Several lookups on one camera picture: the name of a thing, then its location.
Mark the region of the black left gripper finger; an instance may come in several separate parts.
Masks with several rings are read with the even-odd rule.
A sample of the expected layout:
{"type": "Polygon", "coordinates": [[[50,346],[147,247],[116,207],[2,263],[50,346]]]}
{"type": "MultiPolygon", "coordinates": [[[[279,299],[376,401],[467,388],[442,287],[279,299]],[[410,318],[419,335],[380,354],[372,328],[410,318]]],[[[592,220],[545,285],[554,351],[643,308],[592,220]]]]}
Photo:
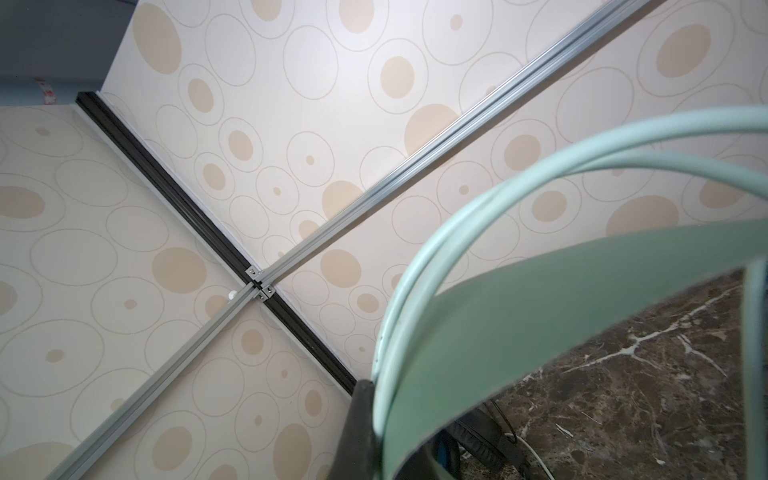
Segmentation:
{"type": "Polygon", "coordinates": [[[379,466],[379,444],[373,430],[375,385],[357,382],[327,479],[371,480],[379,466]]]}

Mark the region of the mint green headphones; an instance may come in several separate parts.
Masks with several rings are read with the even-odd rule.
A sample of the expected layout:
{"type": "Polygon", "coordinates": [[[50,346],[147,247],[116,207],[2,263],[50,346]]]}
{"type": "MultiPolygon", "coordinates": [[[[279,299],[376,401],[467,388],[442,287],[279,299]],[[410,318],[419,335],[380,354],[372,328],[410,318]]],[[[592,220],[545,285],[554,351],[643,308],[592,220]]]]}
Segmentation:
{"type": "Polygon", "coordinates": [[[392,297],[376,348],[373,430],[377,479],[394,478],[437,430],[493,393],[693,284],[745,271],[741,357],[746,473],[767,475],[762,340],[767,277],[763,220],[621,234],[561,249],[444,290],[454,265],[503,214],[547,184],[576,173],[656,169],[767,195],[757,171],[707,158],[651,152],[665,140],[763,134],[767,110],[684,112],[581,141],[476,198],[419,251],[392,297]]]}

